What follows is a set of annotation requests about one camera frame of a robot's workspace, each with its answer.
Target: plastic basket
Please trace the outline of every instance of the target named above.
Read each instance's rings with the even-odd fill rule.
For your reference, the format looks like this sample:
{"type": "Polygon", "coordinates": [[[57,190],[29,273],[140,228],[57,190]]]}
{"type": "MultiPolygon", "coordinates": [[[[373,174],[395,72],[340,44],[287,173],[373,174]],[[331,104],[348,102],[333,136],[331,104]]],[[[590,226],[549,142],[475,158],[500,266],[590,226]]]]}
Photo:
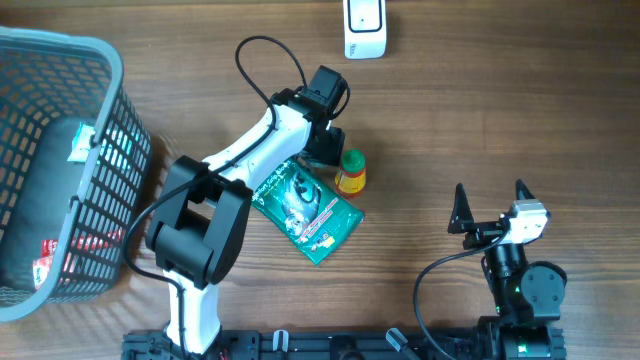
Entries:
{"type": "Polygon", "coordinates": [[[122,88],[116,50],[94,38],[0,27],[0,322],[109,289],[151,144],[122,88]],[[95,134],[67,161],[80,123],[95,134]],[[58,239],[46,281],[33,262],[58,239]]]}

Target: teal package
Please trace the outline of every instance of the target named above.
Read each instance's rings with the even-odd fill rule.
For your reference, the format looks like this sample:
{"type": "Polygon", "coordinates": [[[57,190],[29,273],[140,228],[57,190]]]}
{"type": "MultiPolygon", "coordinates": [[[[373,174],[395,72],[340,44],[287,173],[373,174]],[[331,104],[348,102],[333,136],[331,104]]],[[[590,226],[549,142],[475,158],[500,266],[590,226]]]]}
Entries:
{"type": "Polygon", "coordinates": [[[293,159],[278,166],[256,189],[252,204],[315,265],[340,247],[364,219],[364,212],[293,159]]]}

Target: wooden table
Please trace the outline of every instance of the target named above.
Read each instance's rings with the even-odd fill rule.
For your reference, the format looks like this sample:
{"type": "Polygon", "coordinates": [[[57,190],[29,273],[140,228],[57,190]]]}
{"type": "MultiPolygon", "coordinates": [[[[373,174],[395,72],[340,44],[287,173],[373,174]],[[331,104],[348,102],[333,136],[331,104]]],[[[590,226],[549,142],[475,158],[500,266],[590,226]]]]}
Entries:
{"type": "MultiPolygon", "coordinates": [[[[153,134],[146,203],[182,154],[204,158],[265,111],[235,68],[245,37],[267,34],[352,88],[336,121],[368,158],[354,203],[365,222],[314,267],[252,211],[222,283],[225,328],[415,326],[419,271],[462,250],[446,233],[455,185],[477,220],[496,219],[522,178],[553,213],[530,260],[569,274],[562,320],[572,359],[632,359],[640,344],[640,12],[618,2],[391,1],[384,58],[347,61],[338,2],[0,11],[6,26],[97,36],[121,53],[125,87],[153,134]]],[[[252,44],[246,70],[270,94],[300,84],[275,46],[252,44]]],[[[141,246],[137,259],[156,269],[141,246]]],[[[494,312],[479,257],[424,280],[431,325],[494,312]]],[[[0,358],[115,359],[122,335],[169,319],[165,284],[132,276],[88,303],[50,305],[0,325],[0,358]]]]}

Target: red package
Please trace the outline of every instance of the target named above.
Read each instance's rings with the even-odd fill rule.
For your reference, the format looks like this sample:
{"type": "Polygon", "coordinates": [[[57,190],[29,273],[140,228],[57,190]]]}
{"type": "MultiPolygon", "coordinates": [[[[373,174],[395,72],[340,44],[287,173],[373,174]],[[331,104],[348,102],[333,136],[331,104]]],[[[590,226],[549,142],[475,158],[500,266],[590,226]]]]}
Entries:
{"type": "MultiPolygon", "coordinates": [[[[120,240],[122,239],[122,234],[122,229],[119,229],[116,231],[112,231],[107,235],[116,242],[120,242],[120,240]]],[[[51,265],[53,265],[53,254],[56,252],[57,246],[58,239],[42,240],[42,257],[33,261],[33,284],[36,290],[40,289],[42,284],[44,284],[44,281],[47,279],[47,276],[49,275],[51,265]]],[[[104,242],[102,241],[102,239],[99,239],[93,235],[89,235],[86,238],[85,236],[80,236],[78,239],[73,238],[71,240],[71,246],[77,249],[82,249],[84,247],[85,251],[95,251],[104,248],[104,242]]],[[[81,267],[81,264],[81,259],[78,257],[76,257],[75,261],[71,261],[71,254],[69,254],[67,255],[67,260],[64,264],[63,270],[69,273],[73,273],[76,266],[81,267]]]]}

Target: green lid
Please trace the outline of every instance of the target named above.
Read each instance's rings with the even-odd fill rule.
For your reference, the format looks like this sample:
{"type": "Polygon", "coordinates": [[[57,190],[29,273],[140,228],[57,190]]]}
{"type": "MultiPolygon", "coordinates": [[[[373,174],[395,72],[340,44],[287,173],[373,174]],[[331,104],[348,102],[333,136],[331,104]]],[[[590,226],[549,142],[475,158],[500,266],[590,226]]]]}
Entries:
{"type": "Polygon", "coordinates": [[[359,173],[367,164],[367,159],[360,150],[351,149],[342,155],[342,168],[348,173],[359,173]]]}

